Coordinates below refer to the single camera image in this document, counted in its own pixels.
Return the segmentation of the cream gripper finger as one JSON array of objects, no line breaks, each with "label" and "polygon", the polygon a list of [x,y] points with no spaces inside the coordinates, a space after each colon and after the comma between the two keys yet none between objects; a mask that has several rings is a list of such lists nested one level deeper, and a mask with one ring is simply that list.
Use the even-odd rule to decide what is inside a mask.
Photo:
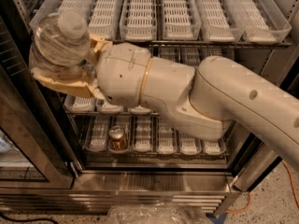
[{"label": "cream gripper finger", "polygon": [[33,68],[31,73],[35,80],[50,90],[76,97],[104,99],[104,95],[98,88],[96,79],[91,78],[86,72],[83,72],[79,78],[67,80],[47,77],[45,73],[37,67]]},{"label": "cream gripper finger", "polygon": [[88,62],[97,63],[100,55],[111,48],[113,45],[112,41],[104,39],[100,35],[90,34],[90,49],[88,52]]}]

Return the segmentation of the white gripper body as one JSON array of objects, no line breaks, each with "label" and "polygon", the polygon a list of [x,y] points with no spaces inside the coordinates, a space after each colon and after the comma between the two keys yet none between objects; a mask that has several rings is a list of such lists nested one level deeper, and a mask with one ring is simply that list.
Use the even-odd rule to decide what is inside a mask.
[{"label": "white gripper body", "polygon": [[150,58],[148,49],[129,43],[113,45],[101,54],[96,66],[97,84],[112,105],[138,106]]}]

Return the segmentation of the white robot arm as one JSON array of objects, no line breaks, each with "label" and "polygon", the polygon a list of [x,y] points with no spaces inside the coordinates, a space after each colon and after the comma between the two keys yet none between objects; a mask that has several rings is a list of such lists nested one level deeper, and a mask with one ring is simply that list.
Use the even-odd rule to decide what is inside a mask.
[{"label": "white robot arm", "polygon": [[53,91],[142,106],[202,140],[221,139],[237,121],[299,166],[297,98],[225,57],[209,56],[193,68],[130,43],[56,35],[34,39],[30,65],[34,78]]}]

